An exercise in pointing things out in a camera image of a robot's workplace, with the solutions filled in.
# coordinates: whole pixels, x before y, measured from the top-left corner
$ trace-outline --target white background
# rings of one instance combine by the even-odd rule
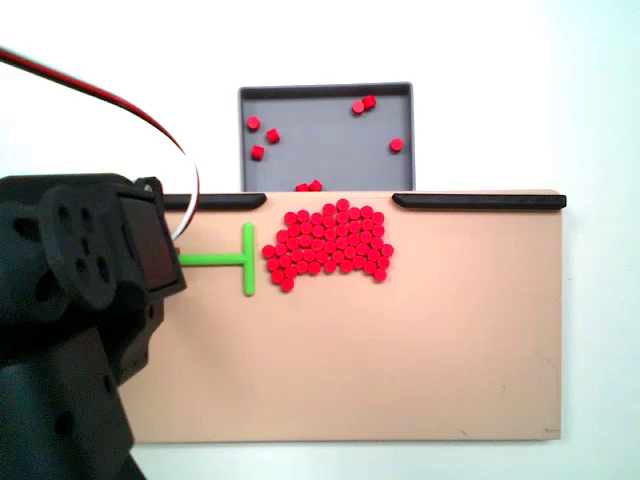
[[[637,1],[22,0],[0,45],[150,113],[205,192],[240,189],[239,87],[408,80],[419,190],[568,196],[562,440],[137,447],[150,479],[640,478]],[[189,185],[151,127],[0,64],[0,175],[102,171]]]

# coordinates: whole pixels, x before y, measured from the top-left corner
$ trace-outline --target beige board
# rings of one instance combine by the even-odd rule
[[[341,197],[386,215],[387,280],[305,275],[283,293],[260,249],[285,212]],[[181,215],[167,214],[170,227]],[[560,437],[560,211],[270,193],[253,211],[198,213],[177,245],[239,252],[245,222],[256,294],[244,295],[241,267],[185,269],[149,365],[121,388],[137,442]]]

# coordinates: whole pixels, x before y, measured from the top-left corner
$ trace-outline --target gray tray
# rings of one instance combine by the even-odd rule
[[[353,114],[354,100],[369,94],[377,105]],[[415,188],[410,83],[245,87],[239,97],[244,192],[293,191],[315,179],[333,191]],[[257,131],[247,127],[252,115]],[[395,137],[404,141],[399,153],[389,148]],[[251,158],[253,145],[265,147],[262,160]]]

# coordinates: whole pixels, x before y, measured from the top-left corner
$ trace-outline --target cable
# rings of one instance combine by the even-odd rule
[[[101,88],[98,88],[89,83],[83,82],[82,80],[78,80],[77,78],[71,77],[65,73],[59,72],[58,70],[54,70],[52,68],[46,67],[40,63],[34,62],[33,60],[29,60],[28,58],[22,57],[14,52],[7,50],[0,46],[0,62],[6,63],[13,67],[19,68],[21,70],[25,70],[34,75],[38,75],[40,77],[46,78],[55,83],[59,83],[60,85],[64,85],[65,87],[72,88],[79,92],[85,93],[92,97],[103,100],[111,105],[115,105],[116,107],[120,107],[132,114],[136,117],[144,120],[149,125],[154,128],[160,130],[163,135],[165,135],[173,144],[180,149],[180,151],[186,156],[186,153],[180,146],[180,144],[176,141],[175,138],[157,121],[155,121],[150,115],[147,115],[145,112],[140,110],[138,107],[133,105],[132,103],[126,101],[124,98],[118,97],[112,93],[107,92]],[[198,166],[195,162],[193,162],[194,169],[194,178],[195,182],[193,184],[193,189],[191,191],[191,198],[189,200],[189,206],[187,207],[187,211],[182,219],[182,222],[178,226],[175,232],[171,235],[173,240],[176,240],[182,233],[187,229],[191,220],[193,219],[197,206],[198,199],[200,197],[200,175],[198,174]]]

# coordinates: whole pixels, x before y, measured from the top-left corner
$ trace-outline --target table surface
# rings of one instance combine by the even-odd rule
[[[1,45],[148,111],[199,161],[204,191],[240,190],[239,87],[408,80],[419,190],[568,196],[561,440],[137,447],[148,478],[640,476],[637,2],[416,5],[3,10]],[[115,171],[187,189],[179,152],[132,115],[4,65],[0,86],[1,175]]]

